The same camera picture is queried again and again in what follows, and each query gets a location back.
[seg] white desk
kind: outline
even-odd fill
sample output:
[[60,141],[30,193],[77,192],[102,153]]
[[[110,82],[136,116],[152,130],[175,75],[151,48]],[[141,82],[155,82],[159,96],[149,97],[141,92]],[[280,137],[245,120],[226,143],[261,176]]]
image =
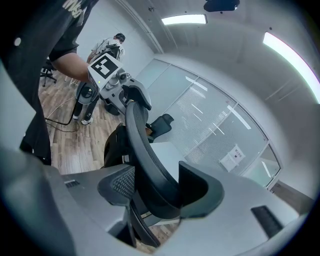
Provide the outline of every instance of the white desk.
[[184,156],[171,142],[151,143],[150,146],[166,170],[179,182],[179,161],[186,161]]

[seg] security camera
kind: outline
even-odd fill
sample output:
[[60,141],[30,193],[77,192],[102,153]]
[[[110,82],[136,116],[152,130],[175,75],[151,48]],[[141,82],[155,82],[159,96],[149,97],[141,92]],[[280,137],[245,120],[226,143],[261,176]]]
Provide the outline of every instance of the security camera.
[[234,11],[238,8],[240,0],[206,0],[203,8],[207,12]]

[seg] white shirt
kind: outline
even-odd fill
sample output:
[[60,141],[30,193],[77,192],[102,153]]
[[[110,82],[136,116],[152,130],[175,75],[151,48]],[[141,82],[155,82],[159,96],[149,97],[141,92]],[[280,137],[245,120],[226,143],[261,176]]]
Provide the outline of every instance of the white shirt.
[[102,51],[104,51],[107,46],[114,45],[114,44],[116,44],[116,46],[119,46],[120,53],[119,53],[118,61],[121,62],[125,56],[125,49],[118,40],[114,40],[112,37],[100,40],[94,45],[94,47],[91,50],[95,51],[96,54],[99,54],[99,52],[101,53]]

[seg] black t-shirt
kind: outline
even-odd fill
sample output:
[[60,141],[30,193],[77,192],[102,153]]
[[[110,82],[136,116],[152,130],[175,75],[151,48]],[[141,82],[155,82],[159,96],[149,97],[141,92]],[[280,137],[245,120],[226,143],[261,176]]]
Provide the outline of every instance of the black t-shirt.
[[37,157],[44,158],[47,163],[51,162],[51,152],[38,97],[40,72],[47,57],[55,61],[65,54],[77,51],[76,39],[97,1],[39,1],[32,6],[30,15],[25,15],[23,23],[15,27],[14,36],[21,39],[20,44],[15,46],[12,42],[6,47],[5,53],[1,54],[13,83],[36,111],[23,140],[31,146]]

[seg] wooden floor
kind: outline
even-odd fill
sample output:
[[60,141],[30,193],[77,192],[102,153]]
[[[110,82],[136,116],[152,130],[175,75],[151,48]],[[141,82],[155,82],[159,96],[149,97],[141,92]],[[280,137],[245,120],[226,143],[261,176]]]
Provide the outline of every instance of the wooden floor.
[[[70,84],[70,78],[64,81],[65,76],[58,71],[55,71],[53,76],[57,79],[57,83],[54,84],[52,80],[47,79],[46,87],[42,87],[44,78],[40,79],[39,98],[43,113],[45,117],[50,115],[50,119],[52,120],[67,123],[76,102],[75,98],[72,97],[75,96],[77,86]],[[67,100],[69,101],[54,111]],[[79,130],[76,132],[62,132],[47,125],[50,136],[52,166],[56,167],[62,175],[100,169],[104,164],[104,146],[106,140],[120,122],[125,122],[124,116],[109,114],[104,109],[101,100],[98,101],[93,111],[92,124],[81,124],[80,121],[85,111],[86,107],[83,108],[79,120],[75,121],[72,119],[68,126],[47,121],[63,131],[74,131],[79,127]],[[167,224],[152,226],[150,229],[161,244],[163,244],[177,227],[178,224]],[[152,253],[155,250],[153,247],[141,244],[139,241],[137,241],[137,248],[146,253]]]

